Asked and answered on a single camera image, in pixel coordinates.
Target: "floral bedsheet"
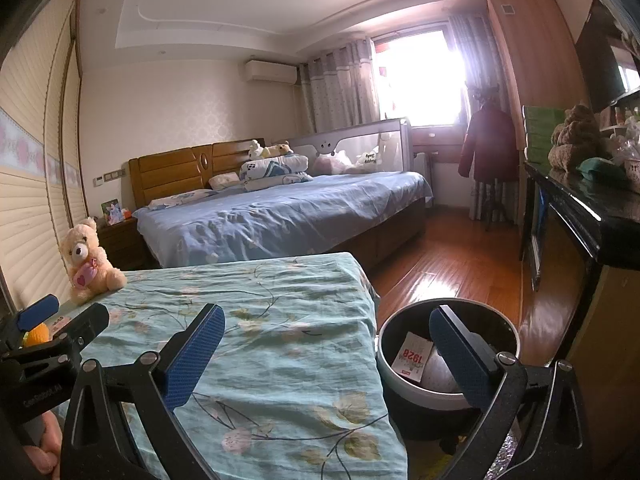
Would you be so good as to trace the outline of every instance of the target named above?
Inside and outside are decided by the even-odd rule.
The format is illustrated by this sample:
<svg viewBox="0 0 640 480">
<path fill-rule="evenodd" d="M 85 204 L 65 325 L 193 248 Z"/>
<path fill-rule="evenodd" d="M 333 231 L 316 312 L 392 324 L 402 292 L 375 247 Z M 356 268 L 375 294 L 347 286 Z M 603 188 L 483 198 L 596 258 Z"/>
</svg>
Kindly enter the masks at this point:
<svg viewBox="0 0 640 480">
<path fill-rule="evenodd" d="M 405 479 L 406 451 L 388 420 L 373 338 L 378 297 L 346 253 L 126 272 L 96 299 L 109 327 L 83 352 L 104 366 L 159 350 L 206 303 L 225 335 L 181 424 L 222 479 Z M 78 309 L 69 303 L 61 316 Z M 165 478 L 132 405 L 148 468 Z"/>
</svg>

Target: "sliding closet door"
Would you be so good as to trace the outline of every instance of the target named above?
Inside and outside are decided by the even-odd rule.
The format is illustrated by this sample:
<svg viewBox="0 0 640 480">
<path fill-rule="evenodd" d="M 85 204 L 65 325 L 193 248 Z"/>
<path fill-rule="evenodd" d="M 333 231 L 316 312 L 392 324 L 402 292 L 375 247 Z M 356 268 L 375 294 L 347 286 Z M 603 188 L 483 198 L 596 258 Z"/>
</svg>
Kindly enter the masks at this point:
<svg viewBox="0 0 640 480">
<path fill-rule="evenodd" d="M 51 0 L 0 69 L 0 267 L 18 309 L 49 293 L 68 296 L 44 145 L 49 79 L 73 4 Z"/>
<path fill-rule="evenodd" d="M 69 27 L 70 15 L 66 18 L 58 48 L 53 58 L 49 89 L 47 91 L 46 118 L 44 124 L 44 148 L 46 153 L 47 192 L 49 193 L 49 206 L 53 219 L 54 232 L 58 243 L 68 231 L 71 223 L 69 209 L 67 207 L 62 176 L 61 157 L 61 122 L 62 122 L 62 97 L 63 84 L 66 75 L 66 66 L 71 50 L 71 30 Z"/>
<path fill-rule="evenodd" d="M 80 74 L 76 44 L 71 47 L 62 107 L 62 161 L 64 165 L 66 198 L 72 224 L 87 217 L 82 181 L 80 179 L 80 156 L 78 153 L 78 99 Z"/>
</svg>

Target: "wooden headboard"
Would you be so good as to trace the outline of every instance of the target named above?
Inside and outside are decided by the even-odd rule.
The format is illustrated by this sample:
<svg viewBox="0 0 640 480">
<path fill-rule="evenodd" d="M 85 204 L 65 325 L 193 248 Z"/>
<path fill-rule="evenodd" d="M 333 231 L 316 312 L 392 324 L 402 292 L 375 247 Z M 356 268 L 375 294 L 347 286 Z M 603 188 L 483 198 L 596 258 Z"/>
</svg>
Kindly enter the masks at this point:
<svg viewBox="0 0 640 480">
<path fill-rule="evenodd" d="M 264 146 L 264 139 L 256 139 Z M 136 208 L 156 198 L 209 187 L 209 179 L 238 171 L 249 160 L 247 140 L 216 142 L 129 160 L 129 174 Z"/>
</svg>

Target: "trash can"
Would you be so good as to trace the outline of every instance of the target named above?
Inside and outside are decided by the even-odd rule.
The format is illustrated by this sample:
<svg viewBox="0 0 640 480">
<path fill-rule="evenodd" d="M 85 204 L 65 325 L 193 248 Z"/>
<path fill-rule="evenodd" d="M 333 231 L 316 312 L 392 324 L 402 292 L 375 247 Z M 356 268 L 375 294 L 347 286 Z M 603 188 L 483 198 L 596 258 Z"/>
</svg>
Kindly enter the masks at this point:
<svg viewBox="0 0 640 480">
<path fill-rule="evenodd" d="M 380 329 L 376 355 L 389 416 L 402 437 L 409 440 L 439 440 L 465 434 L 480 415 L 480 410 L 469 406 L 460 393 L 435 347 L 427 363 L 434 360 L 429 366 L 439 372 L 429 375 L 428 380 L 433 381 L 431 383 L 425 384 L 423 380 L 418 385 L 391 367 L 408 332 L 431 340 L 429 316 L 441 304 L 449 305 L 462 323 L 471 332 L 481 335 L 496 353 L 505 351 L 520 355 L 520 338 L 516 327 L 506 316 L 486 304 L 440 298 L 420 301 L 394 313 Z"/>
</svg>

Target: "bed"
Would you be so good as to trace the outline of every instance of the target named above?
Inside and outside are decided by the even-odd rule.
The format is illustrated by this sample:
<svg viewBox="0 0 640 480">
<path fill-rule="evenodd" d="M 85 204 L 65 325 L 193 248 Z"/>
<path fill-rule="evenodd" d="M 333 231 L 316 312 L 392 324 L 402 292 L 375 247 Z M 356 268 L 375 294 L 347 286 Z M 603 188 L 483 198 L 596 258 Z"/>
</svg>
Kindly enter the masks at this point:
<svg viewBox="0 0 640 480">
<path fill-rule="evenodd" d="M 132 362 L 162 348 L 204 304 L 220 305 L 225 335 L 175 413 L 223 480 L 406 478 L 406 451 L 376 370 L 378 297 L 350 254 L 126 275 L 123 290 L 96 298 L 110 325 L 82 358 Z M 67 318 L 80 311 L 61 307 Z M 145 463 L 164 478 L 135 410 L 125 407 Z"/>
<path fill-rule="evenodd" d="M 240 187 L 160 211 L 151 200 L 201 189 L 214 174 L 237 171 L 249 141 L 222 142 L 129 161 L 138 230 L 161 267 L 346 251 L 365 270 L 424 229 L 431 189 L 411 166 L 405 120 L 379 121 L 290 140 L 331 153 L 345 139 L 390 132 L 398 138 L 400 168 L 368 175 L 317 177 L 312 182 L 243 192 Z"/>
</svg>

